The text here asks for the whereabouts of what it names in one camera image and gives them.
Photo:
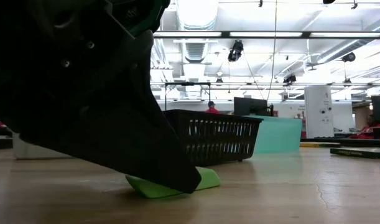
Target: hanging cable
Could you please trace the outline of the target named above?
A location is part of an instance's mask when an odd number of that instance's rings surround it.
[[[269,87],[269,94],[267,95],[267,101],[270,98],[270,92],[271,92],[271,85],[272,85],[272,80],[274,79],[274,64],[276,61],[276,43],[277,43],[277,5],[278,5],[278,0],[276,0],[276,14],[274,18],[274,47],[272,49],[272,68],[271,68],[271,81],[270,81],[270,87]]]
[[[243,53],[244,53],[244,57],[245,57],[245,60],[246,60],[246,64],[248,65],[249,71],[251,72],[251,75],[252,75],[252,77],[253,77],[253,82],[256,84],[256,87],[257,87],[257,89],[259,90],[259,93],[260,93],[260,95],[262,96],[262,99],[264,100],[264,97],[263,97],[262,91],[260,90],[259,86],[257,85],[256,79],[254,78],[254,75],[253,75],[253,72],[252,72],[251,66],[249,65],[248,58],[247,58],[247,56],[246,56],[246,54],[245,54],[245,51],[243,51]]]

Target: white wall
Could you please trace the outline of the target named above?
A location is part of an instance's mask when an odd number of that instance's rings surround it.
[[[233,101],[215,101],[216,109],[220,111],[234,111]],[[276,102],[272,101],[274,105],[274,110],[278,111],[278,116],[280,118],[294,118],[297,114],[301,114],[305,110],[304,101],[285,101]],[[160,108],[165,110],[165,103],[158,102]],[[192,111],[205,111],[208,109],[208,102],[168,102],[168,110],[181,109],[181,110],[192,110]],[[353,120],[353,107],[349,102],[333,102],[332,106],[333,112],[333,126],[338,129],[342,129],[344,132],[348,132],[349,128],[355,128],[355,123]]]

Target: fluorescent light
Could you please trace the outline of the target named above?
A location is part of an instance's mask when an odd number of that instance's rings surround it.
[[[218,40],[198,40],[198,39],[190,39],[190,40],[173,40],[175,44],[217,44]]]
[[[312,32],[310,37],[380,37],[380,32]]]
[[[230,32],[230,37],[300,37],[301,32]]]
[[[178,31],[178,32],[155,32],[154,37],[220,37],[221,32],[208,31]]]

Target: air duct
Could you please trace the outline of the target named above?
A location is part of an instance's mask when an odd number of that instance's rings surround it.
[[[380,32],[380,20],[375,22],[374,24],[368,26],[365,31],[376,31]],[[352,51],[365,46],[366,44],[372,42],[374,40],[346,40],[332,49],[322,53],[319,57],[317,57],[317,63],[328,63],[332,60],[338,59],[351,53]]]
[[[218,12],[218,0],[177,0],[177,20],[180,30],[213,30]],[[208,44],[183,44],[185,59],[202,62],[208,53]]]

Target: desk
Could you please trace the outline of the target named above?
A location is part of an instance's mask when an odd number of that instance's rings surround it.
[[[78,159],[0,151],[0,223],[380,223],[380,164],[329,149],[214,166],[221,187],[147,200],[124,175]]]

